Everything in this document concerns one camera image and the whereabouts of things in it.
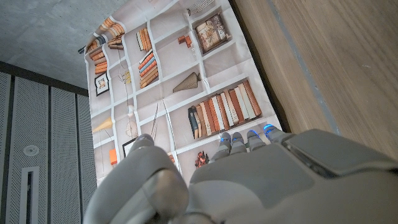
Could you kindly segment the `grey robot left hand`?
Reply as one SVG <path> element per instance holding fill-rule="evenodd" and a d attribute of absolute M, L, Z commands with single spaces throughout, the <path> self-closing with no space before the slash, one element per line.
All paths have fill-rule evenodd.
<path fill-rule="evenodd" d="M 85 223 L 396 223 L 397 161 L 341 136 L 268 124 L 221 135 L 189 182 L 139 136 L 102 181 Z"/>

